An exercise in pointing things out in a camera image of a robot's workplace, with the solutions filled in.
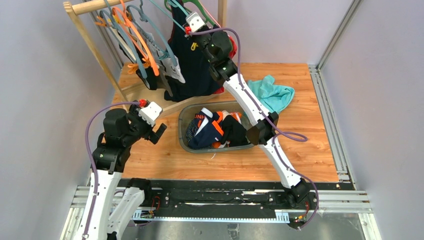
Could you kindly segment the teal clip hanger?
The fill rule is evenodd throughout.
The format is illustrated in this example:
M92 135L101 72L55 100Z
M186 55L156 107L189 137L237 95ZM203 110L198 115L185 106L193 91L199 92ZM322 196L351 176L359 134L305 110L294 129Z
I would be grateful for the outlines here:
M186 33L186 27L188 27L186 17L189 12L185 9L183 1L165 0L163 4L159 4L157 0L150 0L150 2L172 21L172 30L167 41L172 51L179 58L183 55L199 53L198 44Z

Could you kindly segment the grey-blue clip hanger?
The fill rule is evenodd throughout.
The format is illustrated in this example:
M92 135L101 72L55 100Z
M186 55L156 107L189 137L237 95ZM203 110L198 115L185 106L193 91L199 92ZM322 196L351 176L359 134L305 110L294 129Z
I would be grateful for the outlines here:
M184 84L179 59L152 20L138 6L119 1L120 7L106 0L96 25L107 29L116 39L123 54L130 60L129 74L136 74L148 89L156 88L161 77Z

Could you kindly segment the navy orange boxer underwear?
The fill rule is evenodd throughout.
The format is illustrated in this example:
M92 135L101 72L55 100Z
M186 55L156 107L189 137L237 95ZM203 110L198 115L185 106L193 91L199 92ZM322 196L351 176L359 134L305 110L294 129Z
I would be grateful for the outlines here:
M195 114L194 120L198 130L188 146L195 150L210 149L212 144L221 140L224 132L214 120L212 111L203 107Z

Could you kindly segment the black cream-band underwear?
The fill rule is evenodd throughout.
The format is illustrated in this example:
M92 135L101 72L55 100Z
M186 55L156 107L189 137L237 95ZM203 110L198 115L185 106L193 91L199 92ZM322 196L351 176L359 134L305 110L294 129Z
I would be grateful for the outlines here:
M166 77L162 73L155 75L150 60L144 57L134 43L131 43L131 47L122 37L118 37L118 41L119 49L129 59L126 64L128 74L135 74L149 90L164 89L171 92Z

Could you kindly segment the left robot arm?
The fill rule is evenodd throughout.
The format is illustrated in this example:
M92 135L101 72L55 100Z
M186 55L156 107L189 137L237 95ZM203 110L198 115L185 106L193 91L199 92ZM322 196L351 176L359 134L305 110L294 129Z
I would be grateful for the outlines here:
M160 207L160 197L144 178L130 179L122 199L113 206L132 146L141 139L157 144L167 129L162 123L154 130L163 112L156 102L141 99L124 104L129 110L121 108L121 102L113 103L96 112L86 125L90 188L75 240L120 240L138 207L149 206L151 218Z

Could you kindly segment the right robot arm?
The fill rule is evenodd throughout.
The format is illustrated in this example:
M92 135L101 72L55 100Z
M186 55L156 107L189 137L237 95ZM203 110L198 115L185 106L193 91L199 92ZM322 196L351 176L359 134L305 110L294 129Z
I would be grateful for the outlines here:
M232 42L228 31L229 28L208 28L203 21L188 23L185 27L186 36L199 46L209 63L213 80L224 87L246 113L251 124L246 134L248 140L269 158L286 190L287 202L295 206L305 199L310 188L305 176L295 171L279 144L278 136L284 132L277 128L278 113L261 104L230 58Z

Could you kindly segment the green hanger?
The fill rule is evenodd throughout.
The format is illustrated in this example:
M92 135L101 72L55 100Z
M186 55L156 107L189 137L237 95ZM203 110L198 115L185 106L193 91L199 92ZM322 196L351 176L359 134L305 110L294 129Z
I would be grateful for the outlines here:
M220 27L219 23L213 18L208 12L204 5L199 0L164 0L163 4L168 11L172 11L171 7L179 8L186 16L191 14L193 11L185 6L185 4L194 5L196 12L205 21L205 23L211 26Z

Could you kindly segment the white grey underwear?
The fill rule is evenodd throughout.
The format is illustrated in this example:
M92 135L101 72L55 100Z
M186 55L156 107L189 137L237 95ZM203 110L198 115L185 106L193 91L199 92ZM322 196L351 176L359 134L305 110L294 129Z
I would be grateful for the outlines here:
M165 76L175 79L177 83L185 84L186 80L181 72L179 59L174 54L169 45L168 41L164 36L159 33L161 41L164 43L164 48L162 48L154 39L152 33L147 32L140 27L138 31L141 33L143 40L146 42L150 52L152 53L155 62L159 66L159 70Z

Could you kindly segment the striped navy underwear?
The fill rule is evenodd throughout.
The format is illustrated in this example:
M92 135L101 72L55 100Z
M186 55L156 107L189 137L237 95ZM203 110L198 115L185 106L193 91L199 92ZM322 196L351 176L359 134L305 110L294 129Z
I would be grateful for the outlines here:
M197 131L198 131L199 127L196 124L196 121L193 119L187 126L186 129L186 140L187 143L189 144L190 141L195 137Z

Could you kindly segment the orange hanger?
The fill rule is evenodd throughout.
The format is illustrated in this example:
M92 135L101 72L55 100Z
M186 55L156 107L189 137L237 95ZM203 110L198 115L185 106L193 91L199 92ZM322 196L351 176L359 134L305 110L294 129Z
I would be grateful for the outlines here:
M133 17L127 11L124 1L120 0L118 2L121 5L120 7L113 6L107 0L103 0L102 3L105 4L107 10L99 11L99 16L95 24L107 29L118 44L118 37L123 38L131 47L134 47L131 45L133 43L142 52L143 56L150 60L150 66L153 68L155 75L158 76L160 73L159 66L149 50L147 43L143 40L141 33L135 26Z

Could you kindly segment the orange white underwear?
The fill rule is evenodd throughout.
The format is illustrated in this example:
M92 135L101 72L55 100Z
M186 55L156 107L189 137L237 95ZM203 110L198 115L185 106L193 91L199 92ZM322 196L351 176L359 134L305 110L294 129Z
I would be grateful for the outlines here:
M228 117L233 118L234 120L236 120L239 124L241 124L241 117L242 114L240 112L228 112L226 110L222 110L222 111L216 111L213 113L213 119L218 123L218 126L220 128L222 128L223 122L226 118ZM230 146L230 141L226 141L224 144L221 144L220 141L214 142L211 147L213 149L221 149L221 148L226 148Z

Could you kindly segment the black underwear in basket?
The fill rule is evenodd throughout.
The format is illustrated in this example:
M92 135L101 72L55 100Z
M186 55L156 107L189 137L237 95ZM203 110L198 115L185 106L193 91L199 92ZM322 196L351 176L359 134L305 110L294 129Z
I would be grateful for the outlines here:
M230 141L229 147L239 147L249 144L246 138L247 130L232 117L229 116L223 121L221 129L223 130L223 135L220 139L221 144L224 144L226 141Z

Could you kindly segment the dark navy tank top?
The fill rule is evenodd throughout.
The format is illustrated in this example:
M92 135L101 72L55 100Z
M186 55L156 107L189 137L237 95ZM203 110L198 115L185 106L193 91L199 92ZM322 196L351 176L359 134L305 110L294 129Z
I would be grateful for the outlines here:
M199 53L189 53L177 58L186 83L181 84L172 80L169 83L172 93L166 91L165 100L181 102L191 97L214 95L214 92L222 87L210 75L210 64L201 50Z

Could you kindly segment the red garment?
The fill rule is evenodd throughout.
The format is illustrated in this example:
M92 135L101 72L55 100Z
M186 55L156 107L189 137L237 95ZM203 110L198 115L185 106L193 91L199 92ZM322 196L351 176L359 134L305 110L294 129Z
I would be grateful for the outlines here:
M228 35L228 37L229 37L229 40L230 40L230 43L231 43L231 50L230 50L228 56L229 56L230 59L232 59L236 55L238 48L237 48L237 45L236 45L234 39L230 35ZM216 94L222 94L222 93L224 93L224 91L225 91L225 88L224 87L220 87L213 94L214 95L216 95Z

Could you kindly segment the clear plastic basket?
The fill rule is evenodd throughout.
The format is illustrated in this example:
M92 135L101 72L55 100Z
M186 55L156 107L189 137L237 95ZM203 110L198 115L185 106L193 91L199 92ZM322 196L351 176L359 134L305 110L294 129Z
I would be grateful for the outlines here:
M219 153L219 152L228 152L228 151L238 151L252 148L254 145L249 143L242 146L229 147L225 146L222 148L208 148L208 149L194 149L189 147L187 131L189 129L190 122L194 120L195 114L199 113L201 109L205 107L208 110L216 111L231 111L231 112L240 112L244 118L244 111L242 107L235 101L220 101L220 102L210 102L210 103L198 103L192 104L183 108L178 116L178 140L181 147L189 152L194 154L206 154L206 153Z

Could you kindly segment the wooden clothes rack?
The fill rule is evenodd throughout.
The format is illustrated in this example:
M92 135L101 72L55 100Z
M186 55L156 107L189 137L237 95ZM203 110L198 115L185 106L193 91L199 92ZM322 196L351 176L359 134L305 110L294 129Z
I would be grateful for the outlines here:
M95 21L99 10L106 9L109 6L122 6L122 3L126 2L127 1L123 0L87 0L77 4L71 4L69 1L63 2L65 12L75 25L85 44L88 46L90 52L102 68L107 79L112 84L115 90L115 100L127 101L146 97L148 100L158 103L163 109L162 115L167 116L175 112L179 112L189 105L205 103L210 99L214 99L225 94L225 92L222 90L218 94L191 97L180 102L164 100L164 89L150 90L135 74L128 73L130 68L122 62L120 56L118 55L118 51L113 45L112 40L107 34L105 28L98 26L97 29L100 31L101 36L106 41L106 45L109 47L112 55L117 58L118 67L121 68L120 76L115 77L112 74L108 64L106 63L104 56L100 53L100 50L95 44L90 32L82 22L80 16L84 14L90 14L93 21Z

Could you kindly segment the teal cloth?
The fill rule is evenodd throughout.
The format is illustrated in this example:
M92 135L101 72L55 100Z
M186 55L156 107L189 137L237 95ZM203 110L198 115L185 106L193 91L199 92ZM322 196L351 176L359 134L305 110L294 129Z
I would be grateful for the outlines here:
M262 80L248 80L247 85L267 109L280 114L292 102L295 89L275 84L275 81L273 76L266 75Z

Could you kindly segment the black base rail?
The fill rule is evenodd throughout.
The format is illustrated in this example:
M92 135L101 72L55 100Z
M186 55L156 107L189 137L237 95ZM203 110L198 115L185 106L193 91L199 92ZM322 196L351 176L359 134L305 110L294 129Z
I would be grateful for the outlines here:
M278 223L299 229L312 217L356 213L366 203L345 183L302 183L299 190L274 181L153 180L151 184L132 216L137 223Z

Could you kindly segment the aluminium frame rail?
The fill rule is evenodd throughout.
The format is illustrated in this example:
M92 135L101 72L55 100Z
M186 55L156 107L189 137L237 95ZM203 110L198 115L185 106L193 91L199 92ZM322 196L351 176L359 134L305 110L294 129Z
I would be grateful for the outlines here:
M356 181L352 174L352 167L346 154L346 148L340 137L339 126L329 97L327 84L324 80L326 63L329 61L339 40L341 40L362 3L361 0L350 1L346 13L338 24L319 61L316 64L310 64L308 66L335 163L338 183L341 185L347 184L353 188L352 190L336 189L320 191L319 211L321 213L371 214L373 212L367 193L357 190Z

